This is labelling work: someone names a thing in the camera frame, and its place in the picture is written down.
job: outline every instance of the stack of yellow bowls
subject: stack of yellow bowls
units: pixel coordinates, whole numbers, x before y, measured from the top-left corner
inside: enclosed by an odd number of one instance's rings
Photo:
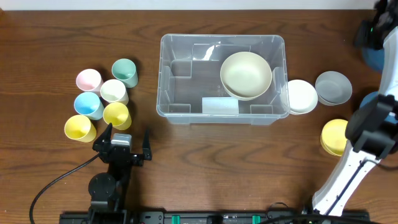
[[[331,155],[342,156],[347,143],[345,136],[348,122],[343,119],[334,119],[323,127],[321,145]]]

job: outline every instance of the plastic bin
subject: plastic bin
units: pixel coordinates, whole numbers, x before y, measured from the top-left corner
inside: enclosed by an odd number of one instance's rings
[[[269,89],[239,101],[239,114],[204,114],[203,97],[230,97],[220,79],[221,65],[237,52],[253,52],[272,70]],[[166,34],[160,43],[156,110],[173,124],[268,125],[289,115],[285,42],[278,35]]]

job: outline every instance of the yellow cup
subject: yellow cup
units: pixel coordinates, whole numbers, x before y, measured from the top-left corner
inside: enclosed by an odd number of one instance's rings
[[[131,116],[127,106],[120,103],[110,103],[104,110],[104,120],[118,130],[126,130],[131,125]]]
[[[93,123],[84,115],[74,115],[69,118],[64,131],[68,138],[81,142],[91,142],[97,135]]]
[[[342,156],[347,144],[345,136],[348,122],[343,119],[334,119],[323,127],[321,145],[326,152],[334,156]]]

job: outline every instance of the pink cup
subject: pink cup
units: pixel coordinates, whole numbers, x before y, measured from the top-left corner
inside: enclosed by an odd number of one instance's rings
[[[90,91],[101,96],[100,90],[104,81],[101,74],[94,69],[83,70],[77,75],[76,85],[83,91]]]

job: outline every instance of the white wall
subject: white wall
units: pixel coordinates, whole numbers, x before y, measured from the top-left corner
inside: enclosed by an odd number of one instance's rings
[[[3,10],[372,9],[377,0],[0,0]]]

